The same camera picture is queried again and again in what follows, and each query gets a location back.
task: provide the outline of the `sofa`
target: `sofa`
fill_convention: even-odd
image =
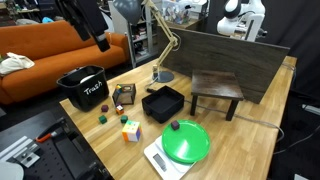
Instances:
[[[24,55],[35,65],[0,77],[0,104],[21,102],[58,87],[63,74],[88,65],[105,69],[128,62],[128,39],[106,32],[110,49],[100,52],[93,38],[82,41],[68,22],[0,28],[0,54]]]

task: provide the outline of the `black tray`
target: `black tray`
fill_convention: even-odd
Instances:
[[[184,96],[168,86],[142,99],[142,108],[147,115],[164,123],[184,105]]]

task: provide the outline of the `wooden stool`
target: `wooden stool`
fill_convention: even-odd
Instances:
[[[194,70],[192,74],[192,104],[190,115],[194,116],[198,96],[231,99],[226,120],[231,121],[238,102],[244,99],[234,73]]]

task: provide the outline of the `green cube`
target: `green cube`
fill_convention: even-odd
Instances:
[[[106,123],[106,122],[107,122],[106,116],[104,116],[104,115],[100,116],[100,117],[99,117],[99,121],[100,121],[101,124]]]
[[[121,120],[121,123],[126,123],[128,121],[128,116],[122,115],[120,120]]]

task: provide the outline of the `desk lamp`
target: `desk lamp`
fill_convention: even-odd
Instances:
[[[173,36],[156,5],[151,0],[114,0],[113,5],[119,13],[134,26],[137,25],[141,17],[141,5],[150,8],[152,14],[169,39],[169,44],[157,59],[157,63],[153,66],[153,79],[156,82],[162,83],[172,81],[174,78],[173,74],[168,71],[160,71],[160,65],[172,48],[178,45],[178,40]]]

